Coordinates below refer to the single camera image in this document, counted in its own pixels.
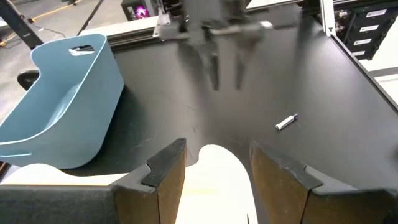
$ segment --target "metal pole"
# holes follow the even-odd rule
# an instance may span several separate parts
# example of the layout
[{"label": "metal pole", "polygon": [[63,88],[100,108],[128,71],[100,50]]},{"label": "metal pole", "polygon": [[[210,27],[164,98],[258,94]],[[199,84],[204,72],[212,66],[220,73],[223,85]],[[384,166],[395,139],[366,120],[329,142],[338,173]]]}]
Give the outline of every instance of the metal pole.
[{"label": "metal pole", "polygon": [[33,50],[36,46],[43,44],[43,41],[25,23],[8,0],[0,0],[0,16],[30,49]]}]

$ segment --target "black rubber edge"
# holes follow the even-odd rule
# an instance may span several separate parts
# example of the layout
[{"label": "black rubber edge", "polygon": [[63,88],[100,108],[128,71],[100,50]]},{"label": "black rubber edge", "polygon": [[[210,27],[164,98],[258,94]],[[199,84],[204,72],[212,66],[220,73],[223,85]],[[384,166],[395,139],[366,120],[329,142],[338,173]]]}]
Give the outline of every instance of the black rubber edge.
[{"label": "black rubber edge", "polygon": [[181,153],[184,152],[186,145],[187,140],[185,138],[179,138],[165,149],[152,156],[147,161],[147,165],[150,167],[151,172],[141,180],[141,183],[157,188],[169,173]]}]

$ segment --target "white surface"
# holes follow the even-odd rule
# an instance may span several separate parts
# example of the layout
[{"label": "white surface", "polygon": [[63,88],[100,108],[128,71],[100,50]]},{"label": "white surface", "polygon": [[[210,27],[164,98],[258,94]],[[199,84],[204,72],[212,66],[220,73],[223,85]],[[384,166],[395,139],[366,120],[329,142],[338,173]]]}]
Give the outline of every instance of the white surface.
[{"label": "white surface", "polygon": [[379,28],[379,25],[361,27],[359,32],[367,32],[367,31],[377,30],[377,28]]},{"label": "white surface", "polygon": [[32,185],[102,185],[107,186],[126,174],[100,175],[92,177],[75,177],[46,164],[24,166],[0,184]]},{"label": "white surface", "polygon": [[209,145],[185,170],[178,224],[257,224],[248,173],[231,152]]},{"label": "white surface", "polygon": [[[126,174],[75,177],[45,164],[20,168],[1,184],[109,185]],[[201,149],[199,161],[185,170],[177,224],[258,224],[248,173],[221,146]]]},{"label": "white surface", "polygon": [[150,27],[155,27],[157,22],[157,16],[139,19],[135,21],[122,22],[118,24],[112,24],[108,26],[98,27],[94,29],[83,30],[80,35],[88,34],[103,34],[106,36],[123,34],[134,30],[141,30]]},{"label": "white surface", "polygon": [[376,77],[375,79],[388,95],[398,103],[398,74]]},{"label": "white surface", "polygon": [[375,17],[375,16],[382,16],[386,13],[387,9],[382,9],[378,11],[368,12],[366,17]]},{"label": "white surface", "polygon": [[398,67],[398,22],[392,25],[373,59],[360,62],[368,71]]},{"label": "white surface", "polygon": [[333,0],[320,0],[323,31],[328,37],[336,35]]},{"label": "white surface", "polygon": [[352,52],[352,53],[353,53],[354,56],[360,56],[360,55],[364,55],[364,54],[365,54],[365,51],[362,50],[362,51],[360,51],[360,52]]}]

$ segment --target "pink light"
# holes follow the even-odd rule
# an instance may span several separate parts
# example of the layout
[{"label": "pink light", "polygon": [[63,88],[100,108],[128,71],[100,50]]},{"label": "pink light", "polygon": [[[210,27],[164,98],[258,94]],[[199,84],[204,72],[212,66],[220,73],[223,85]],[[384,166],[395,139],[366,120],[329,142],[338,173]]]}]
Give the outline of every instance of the pink light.
[{"label": "pink light", "polygon": [[143,19],[149,17],[148,11],[143,6],[136,7],[136,17],[137,19]]}]

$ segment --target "drawer label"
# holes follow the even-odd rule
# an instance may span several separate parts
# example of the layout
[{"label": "drawer label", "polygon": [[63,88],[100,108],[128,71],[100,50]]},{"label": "drawer label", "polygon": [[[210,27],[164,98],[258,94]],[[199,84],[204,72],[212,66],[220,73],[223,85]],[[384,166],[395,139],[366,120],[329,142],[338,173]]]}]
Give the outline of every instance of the drawer label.
[{"label": "drawer label", "polygon": [[360,55],[364,55],[365,54],[365,51],[363,50],[363,51],[360,51],[360,52],[353,52],[353,55],[354,56],[360,56]]},{"label": "drawer label", "polygon": [[354,45],[359,45],[359,44],[368,44],[371,42],[372,39],[364,39],[364,40],[357,40],[354,42]]},{"label": "drawer label", "polygon": [[361,27],[360,32],[367,32],[367,31],[372,31],[372,30],[377,30],[379,28],[379,25],[374,25],[374,26],[367,26],[367,27]]},{"label": "drawer label", "polygon": [[373,11],[373,12],[368,12],[366,14],[366,17],[381,16],[381,15],[384,15],[386,12],[387,12],[387,9]]}]

